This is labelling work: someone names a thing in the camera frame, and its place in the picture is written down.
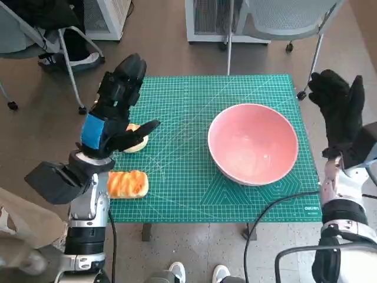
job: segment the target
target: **bun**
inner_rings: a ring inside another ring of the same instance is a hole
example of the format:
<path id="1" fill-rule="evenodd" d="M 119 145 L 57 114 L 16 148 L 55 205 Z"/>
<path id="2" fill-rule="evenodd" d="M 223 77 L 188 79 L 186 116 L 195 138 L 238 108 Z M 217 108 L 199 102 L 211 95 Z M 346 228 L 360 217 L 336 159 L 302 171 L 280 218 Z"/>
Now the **bun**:
<path id="1" fill-rule="evenodd" d="M 128 127 L 127 127 L 127 130 L 132 130 L 132 131 L 136 131 L 140 126 L 139 125 L 136 125 L 136 124 L 129 124 Z M 133 147 L 130 147 L 129 149 L 126 149 L 124 150 L 124 152 L 127 152 L 127 153 L 135 153 L 135 152 L 138 152 L 139 150 L 142 150 L 143 148 L 145 148 L 145 146 L 147 145 L 148 143 L 148 136 L 145 136 L 143 138 L 143 141 Z"/>
<path id="2" fill-rule="evenodd" d="M 148 176 L 144 172 L 109 172 L 107 189 L 110 198 L 142 198 L 149 190 Z"/>

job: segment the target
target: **gray floor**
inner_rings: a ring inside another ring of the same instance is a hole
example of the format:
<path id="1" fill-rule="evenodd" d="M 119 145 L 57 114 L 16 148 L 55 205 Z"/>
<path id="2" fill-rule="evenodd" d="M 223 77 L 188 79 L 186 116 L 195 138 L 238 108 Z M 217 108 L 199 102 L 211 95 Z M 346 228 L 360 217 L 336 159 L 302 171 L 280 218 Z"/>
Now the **gray floor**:
<path id="1" fill-rule="evenodd" d="M 183 0 L 134 0 L 135 11 L 127 21 L 119 44 L 100 42 L 106 63 L 100 68 L 77 75 L 81 97 L 86 105 L 95 98 L 105 70 L 113 68 L 128 54 L 139 52 L 148 63 L 148 75 L 213 75 L 226 73 L 226 53 L 216 44 L 188 45 Z M 234 44 L 232 74 L 289 73 L 297 89 L 306 82 L 316 39 L 295 42 L 287 55 L 286 42 L 268 47 Z M 318 62 L 318 70 L 332 68 L 347 80 L 364 76 L 366 106 L 364 122 L 376 121 L 376 72 L 349 4 L 346 4 L 329 28 Z M 10 112 L 0 103 L 0 186 L 65 217 L 67 207 L 52 207 L 24 182 L 24 176 L 41 160 L 63 162 L 79 139 L 83 117 L 68 77 L 43 73 L 36 60 L 0 60 L 0 79 L 20 106 Z M 309 101 L 301 103 L 303 119 L 310 137 L 319 176 L 325 160 L 325 128 L 317 108 Z M 367 190 L 377 193 L 368 183 Z M 377 209 L 367 203 L 373 227 L 377 227 Z M 187 268 L 187 282 L 210 282 L 217 264 L 229 266 L 232 274 L 243 277 L 244 240 L 236 224 L 161 224 L 154 227 L 149 243 L 140 240 L 141 225 L 121 224 L 118 229 L 118 282 L 142 282 L 151 272 L 166 268 L 172 261 L 182 261 Z M 316 244 L 319 223 L 263 223 L 258 241 L 250 245 L 251 282 L 274 282 L 273 261 L 276 254 L 290 246 Z M 111 231 L 107 251 L 111 258 Z M 298 254 L 282 262 L 283 282 L 313 282 L 310 275 L 312 254 Z M 110 271 L 111 260 L 107 262 Z M 53 270 L 33 282 L 52 279 Z"/>

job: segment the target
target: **pink bowl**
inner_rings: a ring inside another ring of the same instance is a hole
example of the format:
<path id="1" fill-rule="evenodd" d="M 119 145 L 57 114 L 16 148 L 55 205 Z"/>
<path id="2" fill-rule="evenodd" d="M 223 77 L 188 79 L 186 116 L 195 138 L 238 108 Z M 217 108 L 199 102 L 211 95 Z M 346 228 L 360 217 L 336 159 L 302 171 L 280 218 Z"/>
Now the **pink bowl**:
<path id="1" fill-rule="evenodd" d="M 288 120 L 259 104 L 239 104 L 212 121 L 208 145 L 213 160 L 231 180 L 249 186 L 273 183 L 297 160 L 298 141 Z"/>

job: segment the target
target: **green cutting mat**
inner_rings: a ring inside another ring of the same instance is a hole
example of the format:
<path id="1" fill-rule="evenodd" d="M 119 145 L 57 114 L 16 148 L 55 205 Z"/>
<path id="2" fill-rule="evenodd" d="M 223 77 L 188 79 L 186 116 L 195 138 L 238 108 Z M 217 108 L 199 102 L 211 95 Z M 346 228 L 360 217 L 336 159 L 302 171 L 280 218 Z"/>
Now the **green cutting mat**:
<path id="1" fill-rule="evenodd" d="M 282 113 L 299 139 L 299 157 L 282 180 L 247 187 L 224 177 L 213 163 L 207 132 L 216 115 L 235 104 L 259 103 Z M 253 222 L 270 202 L 318 189 L 318 177 L 289 75 L 147 77 L 131 122 L 161 125 L 136 154 L 116 153 L 114 170 L 148 174 L 146 197 L 112 200 L 117 222 Z M 320 221 L 317 196 L 277 205 L 269 222 Z"/>

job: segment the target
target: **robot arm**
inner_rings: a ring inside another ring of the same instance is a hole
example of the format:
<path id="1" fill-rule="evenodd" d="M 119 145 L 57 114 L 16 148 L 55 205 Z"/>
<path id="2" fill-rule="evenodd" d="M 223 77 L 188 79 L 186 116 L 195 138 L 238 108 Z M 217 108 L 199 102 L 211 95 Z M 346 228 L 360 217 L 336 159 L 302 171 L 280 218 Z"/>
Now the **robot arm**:
<path id="1" fill-rule="evenodd" d="M 146 67 L 145 61 L 133 54 L 113 73 L 106 72 L 99 99 L 82 127 L 79 150 L 71 152 L 68 164 L 42 162 L 25 177 L 50 203 L 71 204 L 65 251 L 55 283 L 109 282 L 103 267 L 110 215 L 108 172 L 115 165 L 110 156 L 115 150 L 139 144 L 160 124 L 150 121 L 136 131 L 126 130 Z"/>
<path id="2" fill-rule="evenodd" d="M 322 229 L 319 246 L 343 243 L 377 245 L 376 232 L 368 225 L 362 186 L 369 178 L 366 166 L 377 158 L 377 123 L 362 128 L 365 95 L 362 78 L 351 88 L 331 70 L 314 73 L 310 99 L 325 118 L 329 160 L 320 191 Z M 323 282 L 374 282 L 377 252 L 370 249 L 327 249 L 316 252 L 313 278 Z"/>

